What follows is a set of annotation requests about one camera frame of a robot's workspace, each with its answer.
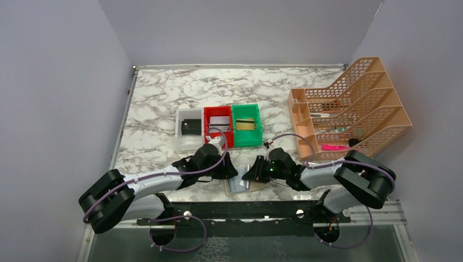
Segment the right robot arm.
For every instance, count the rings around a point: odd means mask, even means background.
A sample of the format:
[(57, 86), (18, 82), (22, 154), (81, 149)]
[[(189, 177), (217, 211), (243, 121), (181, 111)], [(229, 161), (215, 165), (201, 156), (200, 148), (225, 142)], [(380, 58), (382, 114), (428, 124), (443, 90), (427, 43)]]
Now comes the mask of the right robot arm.
[(275, 148), (265, 156), (257, 156), (242, 179), (259, 183), (285, 180), (286, 185), (298, 192), (337, 185), (338, 188), (322, 194), (312, 212), (312, 216), (328, 222), (350, 207), (364, 205), (381, 209), (395, 190), (396, 174), (357, 150), (350, 150), (343, 158), (330, 163), (302, 165), (282, 148)]

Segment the gold credit card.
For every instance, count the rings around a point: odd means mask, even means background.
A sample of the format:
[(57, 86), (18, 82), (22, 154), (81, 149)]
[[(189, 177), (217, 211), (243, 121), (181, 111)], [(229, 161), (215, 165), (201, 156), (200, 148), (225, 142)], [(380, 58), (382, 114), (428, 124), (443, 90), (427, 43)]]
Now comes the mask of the gold credit card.
[(240, 118), (235, 120), (236, 130), (247, 130), (252, 131), (256, 128), (256, 122), (254, 118)]

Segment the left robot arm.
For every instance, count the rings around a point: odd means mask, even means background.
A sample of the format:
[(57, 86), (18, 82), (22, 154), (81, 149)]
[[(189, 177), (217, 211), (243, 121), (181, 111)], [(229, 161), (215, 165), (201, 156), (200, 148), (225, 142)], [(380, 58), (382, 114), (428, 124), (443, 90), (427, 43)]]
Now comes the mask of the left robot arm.
[(171, 208), (161, 193), (192, 186), (201, 177), (227, 180), (238, 175), (230, 154), (213, 144), (204, 144), (195, 154), (173, 162), (164, 169), (124, 175), (112, 169), (102, 175), (78, 199), (83, 222), (96, 234), (112, 229), (121, 221), (152, 218), (158, 224), (171, 219)]

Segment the white plastic bin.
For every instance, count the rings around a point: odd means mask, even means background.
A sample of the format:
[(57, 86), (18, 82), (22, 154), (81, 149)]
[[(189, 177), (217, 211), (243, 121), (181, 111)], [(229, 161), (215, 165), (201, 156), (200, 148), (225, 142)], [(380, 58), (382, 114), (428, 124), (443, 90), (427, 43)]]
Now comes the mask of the white plastic bin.
[(178, 152), (195, 151), (204, 144), (204, 109), (177, 109), (175, 143)]

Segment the beige card holder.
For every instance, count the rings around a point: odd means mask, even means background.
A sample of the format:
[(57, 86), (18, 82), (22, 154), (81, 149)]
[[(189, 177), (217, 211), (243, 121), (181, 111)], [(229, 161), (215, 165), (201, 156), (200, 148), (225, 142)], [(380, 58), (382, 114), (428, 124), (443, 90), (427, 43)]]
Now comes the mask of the beige card holder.
[(249, 164), (246, 165), (246, 167), (236, 168), (238, 175), (223, 181), (224, 192), (227, 197), (255, 192), (266, 188), (266, 184), (264, 183), (257, 183), (242, 179), (243, 175), (247, 173), (250, 168)]

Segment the red plastic bin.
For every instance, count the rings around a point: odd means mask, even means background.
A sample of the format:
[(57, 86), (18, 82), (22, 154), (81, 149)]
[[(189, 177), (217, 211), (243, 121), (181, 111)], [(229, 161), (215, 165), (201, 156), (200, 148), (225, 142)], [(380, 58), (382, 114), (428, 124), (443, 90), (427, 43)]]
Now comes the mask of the red plastic bin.
[(204, 137), (205, 141), (209, 142), (211, 138), (220, 136), (219, 131), (213, 129), (207, 131), (210, 127), (220, 129), (228, 143), (229, 148), (234, 147), (234, 131), (232, 123), (232, 109), (231, 106), (215, 106), (204, 107)]

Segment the green plastic bin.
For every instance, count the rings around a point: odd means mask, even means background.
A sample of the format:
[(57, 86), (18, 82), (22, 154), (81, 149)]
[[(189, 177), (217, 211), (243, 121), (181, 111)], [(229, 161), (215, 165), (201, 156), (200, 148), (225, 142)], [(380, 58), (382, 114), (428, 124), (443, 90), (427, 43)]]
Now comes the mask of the green plastic bin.
[(257, 104), (231, 106), (234, 147), (255, 147), (263, 143), (263, 127)]

